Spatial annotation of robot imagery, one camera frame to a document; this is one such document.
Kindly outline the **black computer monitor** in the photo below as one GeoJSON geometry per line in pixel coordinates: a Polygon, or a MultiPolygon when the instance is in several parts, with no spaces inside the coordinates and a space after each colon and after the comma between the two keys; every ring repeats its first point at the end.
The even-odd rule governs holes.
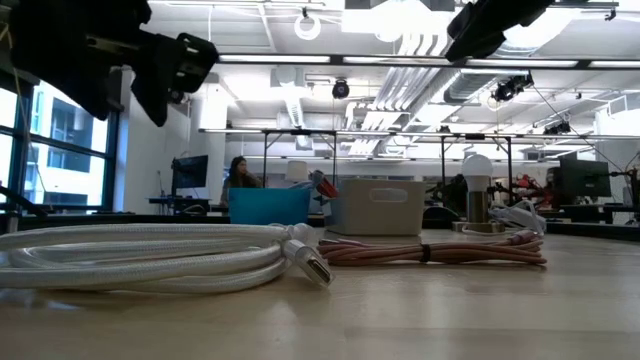
{"type": "Polygon", "coordinates": [[[178,189],[206,187],[207,167],[207,155],[174,158],[171,163],[171,195],[175,197],[178,189]]]}
{"type": "Polygon", "coordinates": [[[610,197],[610,172],[606,162],[561,159],[553,172],[552,189],[568,197],[610,197]]]}

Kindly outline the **white plastic bin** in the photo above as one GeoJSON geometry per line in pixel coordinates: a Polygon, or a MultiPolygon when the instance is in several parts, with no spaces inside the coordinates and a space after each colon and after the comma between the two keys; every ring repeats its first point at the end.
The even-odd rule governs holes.
{"type": "Polygon", "coordinates": [[[322,205],[325,228],[347,236],[417,236],[425,195],[424,182],[346,179],[322,205]]]}

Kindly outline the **person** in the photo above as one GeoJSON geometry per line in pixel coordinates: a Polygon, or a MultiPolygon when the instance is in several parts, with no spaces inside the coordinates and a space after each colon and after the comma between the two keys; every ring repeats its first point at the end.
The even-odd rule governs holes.
{"type": "Polygon", "coordinates": [[[229,190],[232,188],[261,188],[261,180],[248,171],[247,161],[243,156],[232,159],[229,174],[223,182],[220,204],[228,205],[229,190]]]}

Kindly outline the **black rig frame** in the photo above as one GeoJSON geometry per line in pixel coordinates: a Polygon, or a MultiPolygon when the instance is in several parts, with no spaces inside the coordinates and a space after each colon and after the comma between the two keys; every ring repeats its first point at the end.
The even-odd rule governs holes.
{"type": "MultiPolygon", "coordinates": [[[[442,185],[439,188],[439,192],[441,193],[442,197],[441,200],[444,203],[447,202],[451,202],[453,200],[456,200],[458,198],[460,198],[462,196],[463,193],[465,193],[465,190],[462,189],[462,179],[464,179],[463,175],[462,175],[462,171],[459,175],[456,175],[454,180],[451,183],[447,183],[446,179],[445,179],[445,175],[446,175],[446,152],[447,149],[453,145],[454,143],[457,143],[459,140],[465,140],[466,142],[472,142],[473,144],[475,144],[476,142],[481,142],[481,141],[488,141],[491,140],[495,143],[495,145],[497,146],[497,148],[499,150],[502,150],[507,158],[506,158],[506,165],[507,165],[507,194],[508,194],[508,202],[511,203],[514,199],[514,195],[512,194],[512,184],[511,184],[511,180],[512,180],[512,176],[513,176],[513,158],[512,158],[512,138],[509,136],[489,136],[489,135],[483,135],[480,133],[474,133],[474,134],[451,134],[450,136],[441,136],[440,137],[440,145],[441,145],[441,152],[440,152],[440,159],[441,159],[441,175],[442,175],[442,185]]],[[[497,163],[498,159],[493,159],[491,160],[492,166],[493,163],[497,163]]]]}
{"type": "Polygon", "coordinates": [[[306,128],[291,128],[291,129],[262,129],[260,133],[263,135],[263,152],[262,152],[262,176],[266,178],[267,175],[267,162],[268,151],[272,145],[277,143],[283,135],[291,136],[306,136],[312,138],[313,136],[319,137],[325,142],[325,144],[332,151],[332,155],[328,156],[290,156],[290,155],[278,155],[276,160],[294,160],[305,161],[307,163],[314,161],[331,161],[332,169],[330,172],[331,182],[333,185],[338,181],[337,170],[337,145],[338,145],[338,131],[337,130],[323,130],[323,129],[306,129],[306,128]]]}

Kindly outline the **white lampshade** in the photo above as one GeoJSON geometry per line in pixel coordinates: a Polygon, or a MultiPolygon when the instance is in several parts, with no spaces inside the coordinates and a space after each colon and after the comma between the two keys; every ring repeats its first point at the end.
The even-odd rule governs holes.
{"type": "Polygon", "coordinates": [[[301,160],[290,160],[287,163],[285,180],[294,183],[308,181],[308,164],[301,160]]]}

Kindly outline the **teal plastic bin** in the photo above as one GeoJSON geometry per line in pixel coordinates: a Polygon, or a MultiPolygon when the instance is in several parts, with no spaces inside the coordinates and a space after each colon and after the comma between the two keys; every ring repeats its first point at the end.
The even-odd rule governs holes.
{"type": "Polygon", "coordinates": [[[295,225],[308,218],[310,191],[285,188],[232,188],[229,217],[232,224],[295,225]]]}

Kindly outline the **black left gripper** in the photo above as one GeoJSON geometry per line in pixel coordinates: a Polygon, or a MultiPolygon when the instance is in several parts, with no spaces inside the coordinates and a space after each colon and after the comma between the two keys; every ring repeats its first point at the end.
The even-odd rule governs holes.
{"type": "MultiPolygon", "coordinates": [[[[147,0],[18,0],[9,14],[12,65],[47,82],[93,117],[104,120],[111,110],[107,79],[117,62],[87,45],[87,37],[129,42],[150,20],[147,0]]],[[[172,89],[196,92],[218,62],[215,45],[180,33],[185,46],[172,89]]],[[[149,119],[162,127],[175,67],[173,40],[146,34],[136,53],[131,85],[149,119]]]]}

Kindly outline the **brass lamp with white bulb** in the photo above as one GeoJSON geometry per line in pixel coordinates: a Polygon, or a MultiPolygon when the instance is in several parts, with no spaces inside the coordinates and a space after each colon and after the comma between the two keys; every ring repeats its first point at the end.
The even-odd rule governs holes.
{"type": "Polygon", "coordinates": [[[466,219],[454,222],[452,230],[479,236],[495,236],[505,231],[489,217],[489,195],[493,166],[489,158],[475,154],[466,158],[461,167],[467,184],[466,219]]]}

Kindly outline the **black overhead light beam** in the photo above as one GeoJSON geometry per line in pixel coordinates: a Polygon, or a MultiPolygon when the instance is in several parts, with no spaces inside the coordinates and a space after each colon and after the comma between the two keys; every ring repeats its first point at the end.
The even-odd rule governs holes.
{"type": "Polygon", "coordinates": [[[460,69],[529,69],[575,71],[640,71],[640,59],[467,58],[454,62],[439,56],[291,55],[230,53],[219,56],[228,65],[327,65],[460,69]]]}

